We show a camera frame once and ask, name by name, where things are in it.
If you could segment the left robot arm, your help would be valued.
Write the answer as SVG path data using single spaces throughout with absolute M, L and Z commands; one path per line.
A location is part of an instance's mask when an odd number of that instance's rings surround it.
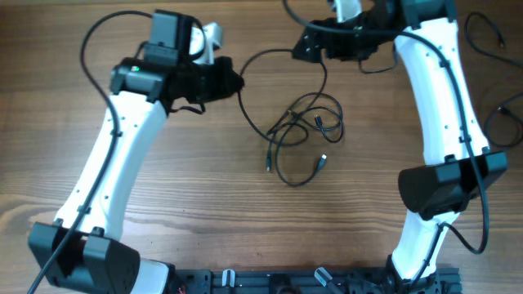
M 206 104 L 234 95 L 244 80 L 221 48 L 219 24 L 157 10 L 150 37 L 116 65 L 101 92 L 106 112 L 74 190 L 50 224 L 36 223 L 28 245 L 39 265 L 34 286 L 85 293 L 185 293 L 174 265 L 143 258 L 121 242 L 127 202 L 144 158 L 183 98 Z

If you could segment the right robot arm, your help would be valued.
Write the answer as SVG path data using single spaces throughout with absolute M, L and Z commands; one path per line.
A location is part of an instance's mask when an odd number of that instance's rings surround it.
M 399 174 L 407 209 L 400 241 L 378 286 L 388 293 L 442 289 L 436 259 L 447 233 L 473 199 L 489 209 L 486 190 L 506 170 L 476 120 L 458 51 L 451 1 L 333 1 L 332 19 L 304 22 L 294 49 L 301 60 L 366 59 L 392 42 L 409 75 L 422 126 L 424 164 Z

